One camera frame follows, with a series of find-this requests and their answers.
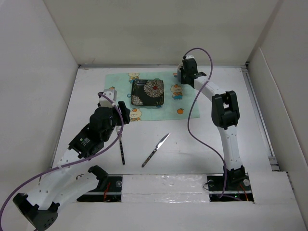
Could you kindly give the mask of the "purple cup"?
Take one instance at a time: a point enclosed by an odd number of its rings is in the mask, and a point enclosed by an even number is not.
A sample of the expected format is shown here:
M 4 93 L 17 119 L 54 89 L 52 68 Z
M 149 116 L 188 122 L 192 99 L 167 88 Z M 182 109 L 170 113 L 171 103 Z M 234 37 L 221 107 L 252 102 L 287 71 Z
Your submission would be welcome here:
M 179 64 L 177 67 L 177 80 L 178 82 L 181 82 L 181 70 L 183 68 L 183 64 Z

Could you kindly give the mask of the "silver fork with patterned handle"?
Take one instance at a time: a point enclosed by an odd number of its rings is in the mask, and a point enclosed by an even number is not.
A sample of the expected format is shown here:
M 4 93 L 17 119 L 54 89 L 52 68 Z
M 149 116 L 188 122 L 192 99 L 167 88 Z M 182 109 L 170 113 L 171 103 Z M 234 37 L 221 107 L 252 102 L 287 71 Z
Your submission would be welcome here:
M 123 144 L 122 144 L 122 135 L 120 135 L 121 131 L 121 126 L 116 126 L 116 132 L 117 135 L 119 136 L 119 147 L 120 147 L 120 152 L 121 152 L 121 159 L 122 159 L 122 164 L 125 165 L 125 157 L 124 157 L 124 151 L 123 151 Z

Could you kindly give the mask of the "green cartoon print cloth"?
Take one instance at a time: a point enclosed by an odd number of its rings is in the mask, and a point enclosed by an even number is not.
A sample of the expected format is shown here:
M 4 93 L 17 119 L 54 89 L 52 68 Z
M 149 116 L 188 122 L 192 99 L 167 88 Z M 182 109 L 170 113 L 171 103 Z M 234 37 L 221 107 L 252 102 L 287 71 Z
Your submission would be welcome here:
M 131 104 L 131 88 L 135 79 L 160 79 L 164 82 L 165 99 L 161 107 L 135 106 Z M 131 122 L 187 119 L 196 93 L 188 85 L 182 85 L 174 72 L 132 72 L 108 74 L 105 88 L 114 87 L 117 101 L 123 101 L 129 109 Z

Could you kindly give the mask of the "black floral rectangular plate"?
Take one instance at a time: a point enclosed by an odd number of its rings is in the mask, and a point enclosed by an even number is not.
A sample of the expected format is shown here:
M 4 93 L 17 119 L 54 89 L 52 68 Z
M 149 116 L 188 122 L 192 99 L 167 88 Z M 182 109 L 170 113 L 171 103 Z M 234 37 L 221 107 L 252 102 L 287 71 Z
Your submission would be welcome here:
M 164 82 L 160 79 L 135 79 L 131 88 L 131 104 L 135 106 L 156 106 L 164 104 Z

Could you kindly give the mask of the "knife with patterned handle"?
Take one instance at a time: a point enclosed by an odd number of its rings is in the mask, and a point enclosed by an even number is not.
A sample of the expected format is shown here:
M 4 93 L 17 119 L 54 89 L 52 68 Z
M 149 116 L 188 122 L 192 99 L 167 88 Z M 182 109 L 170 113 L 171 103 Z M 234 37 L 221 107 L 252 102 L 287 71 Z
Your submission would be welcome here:
M 146 158 L 146 160 L 142 163 L 141 167 L 145 167 L 150 159 L 154 156 L 157 150 L 162 146 L 162 144 L 166 141 L 166 139 L 170 136 L 170 133 L 166 134 L 155 146 L 154 150 L 150 153 L 150 155 Z

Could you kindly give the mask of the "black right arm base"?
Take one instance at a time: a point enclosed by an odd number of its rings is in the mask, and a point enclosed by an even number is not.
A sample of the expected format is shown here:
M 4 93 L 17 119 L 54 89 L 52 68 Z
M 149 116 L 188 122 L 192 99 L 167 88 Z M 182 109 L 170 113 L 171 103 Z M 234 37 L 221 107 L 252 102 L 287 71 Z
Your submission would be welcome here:
M 203 189 L 208 191 L 210 202 L 254 202 L 251 183 L 249 176 L 236 183 L 227 182 L 225 191 L 220 197 L 224 189 L 223 175 L 208 175 Z

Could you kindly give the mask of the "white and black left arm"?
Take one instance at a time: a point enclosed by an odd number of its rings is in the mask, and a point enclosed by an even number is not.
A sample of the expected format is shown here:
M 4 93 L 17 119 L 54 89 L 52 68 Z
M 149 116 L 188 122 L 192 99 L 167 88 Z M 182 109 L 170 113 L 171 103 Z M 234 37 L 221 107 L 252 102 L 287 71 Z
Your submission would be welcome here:
M 36 230 L 47 230 L 57 219 L 60 209 L 83 194 L 106 188 L 109 175 L 98 165 L 79 173 L 83 161 L 104 148 L 116 126 L 128 124 L 129 109 L 123 101 L 118 105 L 98 107 L 89 123 L 72 139 L 57 170 L 47 173 L 27 193 L 17 193 L 13 202 Z

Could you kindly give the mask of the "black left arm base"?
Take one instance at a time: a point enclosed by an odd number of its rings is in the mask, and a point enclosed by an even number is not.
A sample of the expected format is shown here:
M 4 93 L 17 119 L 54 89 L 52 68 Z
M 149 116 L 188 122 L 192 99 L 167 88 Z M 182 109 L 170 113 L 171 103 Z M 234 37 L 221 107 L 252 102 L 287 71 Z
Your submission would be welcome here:
M 110 175 L 106 181 L 100 181 L 97 188 L 77 198 L 77 201 L 103 203 L 121 202 L 122 186 L 122 175 Z

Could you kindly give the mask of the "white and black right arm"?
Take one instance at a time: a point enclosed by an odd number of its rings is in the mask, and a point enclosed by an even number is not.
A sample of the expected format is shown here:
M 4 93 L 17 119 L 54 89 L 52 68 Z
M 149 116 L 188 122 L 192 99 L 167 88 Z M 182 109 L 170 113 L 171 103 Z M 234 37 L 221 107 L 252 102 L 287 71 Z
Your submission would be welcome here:
M 211 101 L 211 119 L 218 128 L 223 147 L 223 155 L 220 155 L 224 170 L 221 191 L 234 189 L 246 177 L 237 141 L 240 111 L 236 93 L 222 89 L 210 80 L 210 75 L 199 72 L 192 55 L 183 57 L 182 64 L 178 66 L 177 78 L 181 84 L 198 90 L 196 96 L 203 94 Z

